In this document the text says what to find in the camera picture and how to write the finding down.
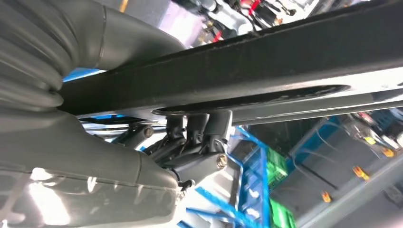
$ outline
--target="hose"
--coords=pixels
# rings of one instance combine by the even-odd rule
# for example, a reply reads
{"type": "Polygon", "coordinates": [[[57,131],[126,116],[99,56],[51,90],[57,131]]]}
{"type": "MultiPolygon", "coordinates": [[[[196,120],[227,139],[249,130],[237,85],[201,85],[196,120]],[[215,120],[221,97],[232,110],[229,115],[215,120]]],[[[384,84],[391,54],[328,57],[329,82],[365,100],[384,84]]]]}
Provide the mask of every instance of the hose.
{"type": "Polygon", "coordinates": [[[0,0],[0,162],[175,188],[145,155],[87,134],[57,110],[57,91],[76,67],[110,70],[181,50],[170,35],[92,0],[0,0]]]}
{"type": "Polygon", "coordinates": [[[183,50],[174,38],[89,0],[0,1],[0,107],[54,110],[76,67],[109,70],[183,50]]]}

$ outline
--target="black metal beam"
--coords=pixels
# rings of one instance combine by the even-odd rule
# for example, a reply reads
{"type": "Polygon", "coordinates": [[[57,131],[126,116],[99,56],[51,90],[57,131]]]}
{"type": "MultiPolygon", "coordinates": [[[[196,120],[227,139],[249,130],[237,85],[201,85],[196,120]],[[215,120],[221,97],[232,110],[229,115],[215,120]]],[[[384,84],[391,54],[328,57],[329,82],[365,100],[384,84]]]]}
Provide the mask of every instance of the black metal beam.
{"type": "Polygon", "coordinates": [[[242,117],[237,110],[312,98],[321,86],[348,95],[398,88],[396,80],[403,79],[393,75],[359,74],[403,66],[402,11],[402,1],[372,1],[122,66],[66,83],[60,109],[80,116],[155,119],[155,109],[194,104],[165,111],[227,108],[234,110],[234,119],[246,121],[256,118],[253,109],[242,117]]]}

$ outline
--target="blue frame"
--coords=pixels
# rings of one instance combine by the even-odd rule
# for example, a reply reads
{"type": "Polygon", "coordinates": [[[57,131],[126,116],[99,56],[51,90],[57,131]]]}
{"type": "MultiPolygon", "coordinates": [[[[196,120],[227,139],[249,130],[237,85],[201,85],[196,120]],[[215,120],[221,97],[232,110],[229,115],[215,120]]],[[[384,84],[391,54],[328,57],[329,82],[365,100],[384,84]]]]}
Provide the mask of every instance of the blue frame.
{"type": "Polygon", "coordinates": [[[234,227],[269,228],[269,178],[266,174],[267,150],[269,147],[243,128],[237,127],[237,130],[243,135],[242,139],[253,141],[258,146],[243,161],[239,161],[231,154],[228,154],[228,157],[240,167],[237,205],[234,207],[212,195],[207,190],[199,187],[196,191],[208,201],[220,207],[220,209],[226,214],[211,213],[191,208],[188,208],[187,212],[216,218],[226,222],[233,222],[234,227]],[[253,180],[254,183],[257,182],[259,184],[250,184],[251,180],[253,180]],[[250,190],[259,193],[259,196],[254,199],[253,203],[251,203],[250,198],[245,197],[250,190]],[[259,217],[254,218],[251,215],[248,215],[246,213],[248,209],[256,210],[259,213],[259,217]]]}

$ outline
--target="orange tag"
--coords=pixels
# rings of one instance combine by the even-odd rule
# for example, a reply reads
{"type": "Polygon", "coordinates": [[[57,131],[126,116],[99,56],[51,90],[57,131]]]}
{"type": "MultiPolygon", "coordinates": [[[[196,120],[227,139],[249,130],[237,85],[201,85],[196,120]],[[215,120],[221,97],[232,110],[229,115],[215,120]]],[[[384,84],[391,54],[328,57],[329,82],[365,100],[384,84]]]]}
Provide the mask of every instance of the orange tag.
{"type": "Polygon", "coordinates": [[[353,172],[355,173],[355,175],[359,178],[364,179],[365,181],[369,180],[369,176],[368,174],[366,174],[360,167],[358,166],[354,166],[353,167],[353,172]]]}
{"type": "Polygon", "coordinates": [[[327,191],[322,192],[322,199],[323,199],[323,202],[325,202],[325,203],[332,202],[332,198],[330,197],[330,194],[327,191]]]}

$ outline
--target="cable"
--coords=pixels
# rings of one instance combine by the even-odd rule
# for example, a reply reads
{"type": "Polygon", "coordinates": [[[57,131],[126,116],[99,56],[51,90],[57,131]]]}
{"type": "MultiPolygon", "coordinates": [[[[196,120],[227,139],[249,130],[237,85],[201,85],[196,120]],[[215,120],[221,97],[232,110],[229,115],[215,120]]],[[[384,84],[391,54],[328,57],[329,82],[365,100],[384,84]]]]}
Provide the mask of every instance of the cable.
{"type": "Polygon", "coordinates": [[[235,7],[235,10],[236,10],[238,13],[240,13],[242,16],[244,16],[244,17],[249,21],[249,23],[252,25],[253,32],[258,32],[258,31],[256,30],[255,23],[253,23],[253,21],[252,21],[247,15],[243,14],[241,5],[240,5],[240,4],[236,4],[236,5],[234,5],[234,7],[235,7]]]}
{"type": "MultiPolygon", "coordinates": [[[[323,125],[330,125],[330,126],[334,126],[337,127],[338,129],[342,130],[343,132],[345,132],[345,129],[340,127],[339,125],[333,123],[333,122],[329,122],[326,121],[323,125]]],[[[332,148],[333,150],[339,152],[339,153],[343,153],[341,150],[337,149],[336,147],[330,145],[319,133],[319,128],[316,128],[316,134],[318,135],[319,139],[323,141],[323,143],[325,143],[328,147],[332,148]]]]}
{"type": "MultiPolygon", "coordinates": [[[[317,187],[321,188],[320,184],[317,183],[317,180],[313,179],[311,176],[309,176],[306,172],[302,171],[302,169],[297,166],[296,162],[295,162],[295,157],[291,158],[293,165],[295,166],[295,168],[300,171],[304,176],[306,176],[308,179],[310,179],[317,187]]],[[[329,186],[331,186],[333,189],[337,190],[338,187],[332,183],[330,183],[328,180],[323,178],[323,181],[328,184],[329,186]]]]}

